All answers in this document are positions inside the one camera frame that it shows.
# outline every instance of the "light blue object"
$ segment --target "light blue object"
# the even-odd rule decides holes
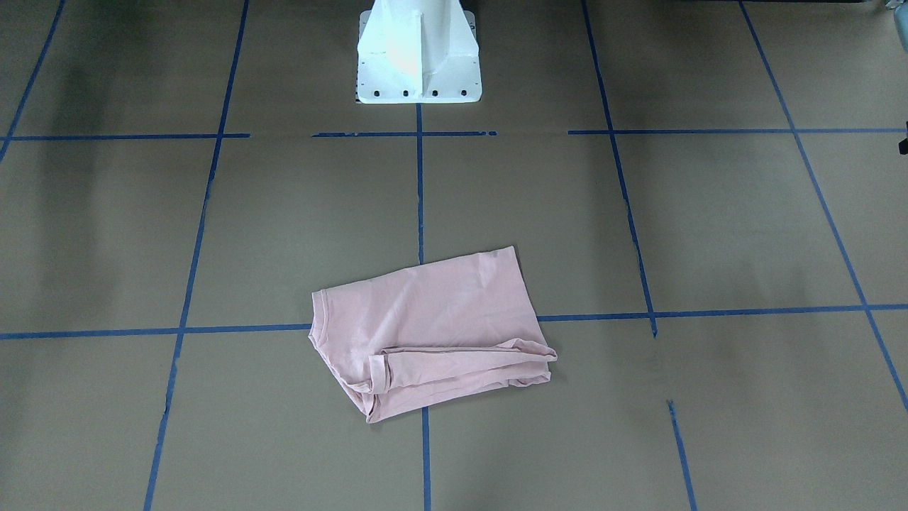
[[[902,48],[908,52],[908,4],[895,7],[895,28],[899,31]]]

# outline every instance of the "gray floor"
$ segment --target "gray floor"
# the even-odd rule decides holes
[[[481,2],[419,110],[369,2],[0,3],[0,509],[905,509],[881,3]],[[309,293],[506,245],[552,382],[367,426]]]

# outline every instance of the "garment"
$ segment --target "garment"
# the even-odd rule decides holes
[[[514,247],[322,289],[312,345],[375,423],[410,410],[551,378]]]

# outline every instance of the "horizontal blue line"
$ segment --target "horizontal blue line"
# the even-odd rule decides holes
[[[572,129],[568,135],[735,135],[774,133],[905,133],[905,128]]]
[[[536,316],[539,323],[554,323],[557,321],[608,321],[612,319],[648,319],[646,312],[625,312],[615,314],[567,314],[555,316]]]
[[[870,310],[908,310],[908,304],[877,304],[867,306]],[[816,306],[778,307],[765,309],[717,309],[655,312],[656,317],[710,317],[710,316],[770,316],[781,314],[811,314],[831,312],[854,312],[864,310],[863,306]],[[614,314],[566,314],[537,316],[540,323],[562,321],[610,321],[616,319],[648,319],[646,312],[621,312]],[[106,337],[106,336],[171,336],[175,334],[229,334],[233,332],[276,332],[287,330],[309,330],[310,323],[284,323],[278,325],[234,325],[234,326],[187,326],[185,328],[128,328],[120,330],[75,330],[59,332],[10,332],[0,333],[0,340],[50,339],[62,337]]]
[[[358,138],[369,136],[496,136],[497,131],[361,131],[361,132],[321,132],[313,138]]]
[[[249,138],[248,133],[225,133],[223,138]],[[14,142],[74,141],[74,140],[180,140],[186,138],[217,138],[216,133],[166,133],[152,135],[20,135]]]

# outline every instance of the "pink cloth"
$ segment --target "pink cloth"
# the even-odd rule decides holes
[[[514,247],[312,294],[309,339],[367,423],[551,378]]]

